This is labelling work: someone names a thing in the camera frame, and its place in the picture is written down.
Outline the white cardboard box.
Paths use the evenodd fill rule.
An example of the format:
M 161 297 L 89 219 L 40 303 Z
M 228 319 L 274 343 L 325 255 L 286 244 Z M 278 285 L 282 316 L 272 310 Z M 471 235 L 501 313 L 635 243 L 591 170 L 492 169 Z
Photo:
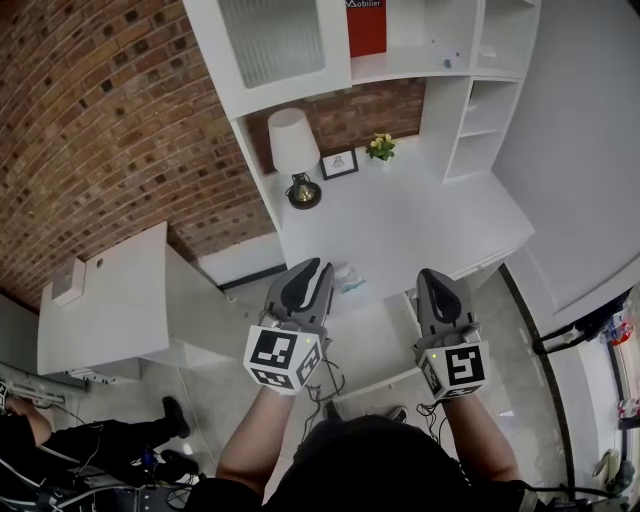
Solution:
M 51 300 L 64 306 L 79 298 L 84 291 L 86 263 L 71 258 L 53 274 Z

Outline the small white drawer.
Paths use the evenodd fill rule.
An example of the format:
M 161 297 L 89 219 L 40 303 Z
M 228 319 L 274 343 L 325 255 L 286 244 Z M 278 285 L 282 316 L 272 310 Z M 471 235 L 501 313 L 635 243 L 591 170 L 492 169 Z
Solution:
M 420 372 L 413 346 L 421 331 L 405 293 L 330 319 L 327 327 L 332 339 L 328 359 L 345 377 L 337 403 L 392 386 Z

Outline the black picture frame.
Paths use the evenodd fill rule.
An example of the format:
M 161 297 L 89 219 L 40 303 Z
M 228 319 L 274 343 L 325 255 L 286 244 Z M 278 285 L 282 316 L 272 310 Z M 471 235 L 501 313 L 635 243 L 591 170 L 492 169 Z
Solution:
M 359 170 L 354 149 L 322 157 L 320 167 L 325 181 L 353 174 Z

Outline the black metal stand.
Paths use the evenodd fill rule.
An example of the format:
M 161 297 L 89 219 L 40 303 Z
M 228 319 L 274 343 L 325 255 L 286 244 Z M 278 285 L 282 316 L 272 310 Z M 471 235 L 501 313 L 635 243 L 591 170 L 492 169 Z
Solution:
M 613 318 L 616 313 L 623 310 L 625 301 L 631 293 L 631 288 L 615 297 L 611 301 L 575 320 L 567 326 L 564 326 L 554 332 L 543 337 L 533 340 L 533 351 L 536 355 L 549 355 L 559 351 L 576 347 L 577 345 L 594 339 Z M 573 331 L 578 331 L 578 335 L 569 342 L 564 342 L 551 349 L 546 349 L 544 343 L 557 337 L 561 337 Z

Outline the red book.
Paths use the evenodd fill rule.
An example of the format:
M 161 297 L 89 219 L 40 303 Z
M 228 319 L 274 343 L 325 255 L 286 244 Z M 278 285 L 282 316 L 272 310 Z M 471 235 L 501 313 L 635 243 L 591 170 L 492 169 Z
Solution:
M 350 56 L 387 50 L 386 0 L 345 0 Z

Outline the ribbed glass cabinet door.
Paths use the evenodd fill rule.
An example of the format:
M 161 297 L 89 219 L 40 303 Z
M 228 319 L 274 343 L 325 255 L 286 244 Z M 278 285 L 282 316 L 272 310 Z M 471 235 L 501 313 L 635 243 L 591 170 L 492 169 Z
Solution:
M 183 0 L 230 119 L 351 86 L 344 0 Z

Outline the black wheeled chair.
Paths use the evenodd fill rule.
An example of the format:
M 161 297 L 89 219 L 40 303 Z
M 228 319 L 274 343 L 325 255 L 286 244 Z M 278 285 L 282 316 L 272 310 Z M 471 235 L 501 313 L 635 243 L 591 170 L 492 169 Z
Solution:
M 42 450 L 71 466 L 36 480 L 0 459 L 0 476 L 16 484 L 0 492 L 0 512 L 184 512 L 192 488 L 205 478 L 196 461 L 173 450 L 145 450 L 129 466 L 132 485 L 105 470 Z

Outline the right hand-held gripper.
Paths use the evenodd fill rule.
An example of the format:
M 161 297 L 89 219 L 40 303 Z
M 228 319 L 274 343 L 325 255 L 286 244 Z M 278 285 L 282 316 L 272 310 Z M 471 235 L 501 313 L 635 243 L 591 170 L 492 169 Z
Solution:
M 489 347 L 474 321 L 466 282 L 422 269 L 416 294 L 421 337 L 413 350 L 433 399 L 446 401 L 476 392 L 488 381 Z

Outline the person's black clothing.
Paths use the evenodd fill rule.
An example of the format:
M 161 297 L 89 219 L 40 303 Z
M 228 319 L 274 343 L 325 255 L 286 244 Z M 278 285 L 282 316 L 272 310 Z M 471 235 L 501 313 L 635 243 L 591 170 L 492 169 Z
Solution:
M 421 429 L 378 416 L 318 427 L 269 499 L 209 478 L 184 512 L 521 512 L 520 483 L 474 480 Z

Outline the small white side desk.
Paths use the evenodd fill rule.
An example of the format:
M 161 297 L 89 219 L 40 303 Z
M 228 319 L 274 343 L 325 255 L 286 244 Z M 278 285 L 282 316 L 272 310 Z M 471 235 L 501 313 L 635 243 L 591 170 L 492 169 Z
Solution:
M 42 292 L 39 374 L 134 358 L 181 368 L 244 357 L 251 319 L 167 243 L 160 223 L 89 259 L 82 294 Z

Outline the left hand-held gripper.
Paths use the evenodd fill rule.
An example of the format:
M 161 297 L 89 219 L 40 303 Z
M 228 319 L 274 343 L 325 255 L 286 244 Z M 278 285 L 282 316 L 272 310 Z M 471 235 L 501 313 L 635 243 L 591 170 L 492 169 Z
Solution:
M 327 263 L 310 299 L 307 292 L 320 265 L 307 259 L 278 277 L 251 325 L 243 365 L 256 383 L 281 395 L 296 395 L 318 368 L 330 342 L 324 326 L 330 311 L 335 271 Z

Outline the clear plastic bag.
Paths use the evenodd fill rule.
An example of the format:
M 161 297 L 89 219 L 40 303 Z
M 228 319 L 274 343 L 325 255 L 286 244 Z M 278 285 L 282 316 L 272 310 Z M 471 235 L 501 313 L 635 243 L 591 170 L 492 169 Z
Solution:
M 347 294 L 366 283 L 366 280 L 348 263 L 337 264 L 334 267 L 334 273 L 334 287 L 339 294 Z

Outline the red blue packet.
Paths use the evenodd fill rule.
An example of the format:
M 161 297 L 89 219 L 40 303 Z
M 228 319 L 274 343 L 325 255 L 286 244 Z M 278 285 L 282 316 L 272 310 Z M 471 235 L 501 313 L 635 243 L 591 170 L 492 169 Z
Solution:
M 615 313 L 605 322 L 599 334 L 599 340 L 602 344 L 617 346 L 626 342 L 633 334 L 634 329 L 634 323 L 628 316 Z

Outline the person's left forearm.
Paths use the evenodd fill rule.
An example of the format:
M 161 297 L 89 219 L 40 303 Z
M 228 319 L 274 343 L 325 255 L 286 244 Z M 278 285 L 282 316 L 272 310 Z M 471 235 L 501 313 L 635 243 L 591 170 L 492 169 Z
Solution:
M 277 465 L 294 395 L 262 387 L 220 456 L 217 478 L 241 483 L 264 496 Z

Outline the person's right forearm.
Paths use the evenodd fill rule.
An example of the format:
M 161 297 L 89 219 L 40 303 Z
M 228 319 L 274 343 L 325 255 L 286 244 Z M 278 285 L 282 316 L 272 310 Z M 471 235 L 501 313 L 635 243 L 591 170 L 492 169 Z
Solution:
M 471 484 L 521 479 L 511 445 L 476 395 L 446 401 L 443 410 L 461 468 Z

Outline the white desk with hutch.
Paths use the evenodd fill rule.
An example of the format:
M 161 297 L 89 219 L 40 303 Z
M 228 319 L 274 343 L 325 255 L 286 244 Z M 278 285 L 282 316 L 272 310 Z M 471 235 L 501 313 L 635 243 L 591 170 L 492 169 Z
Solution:
M 288 265 L 348 263 L 366 283 L 336 299 L 356 308 L 403 293 L 425 267 L 446 275 L 533 227 L 492 173 L 524 85 L 541 0 L 386 0 L 387 50 L 352 58 L 351 86 L 229 119 Z M 268 119 L 306 114 L 322 157 L 354 149 L 359 170 L 325 181 L 309 210 L 272 163 Z M 395 157 L 366 147 L 389 133 Z

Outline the yellow potted flowers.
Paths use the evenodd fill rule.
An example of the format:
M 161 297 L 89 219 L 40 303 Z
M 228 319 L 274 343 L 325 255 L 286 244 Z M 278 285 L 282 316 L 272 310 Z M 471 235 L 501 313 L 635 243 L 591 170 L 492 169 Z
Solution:
M 378 167 L 386 168 L 395 157 L 396 142 L 389 133 L 375 133 L 366 154 Z

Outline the white shade table lamp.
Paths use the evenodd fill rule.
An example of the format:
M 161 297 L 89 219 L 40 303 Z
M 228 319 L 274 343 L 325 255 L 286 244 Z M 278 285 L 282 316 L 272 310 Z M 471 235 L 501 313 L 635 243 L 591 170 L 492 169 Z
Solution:
M 298 210 L 315 207 L 322 191 L 309 173 L 320 163 L 320 150 L 305 112 L 299 108 L 279 110 L 269 117 L 267 125 L 273 167 L 291 178 L 285 192 L 290 205 Z

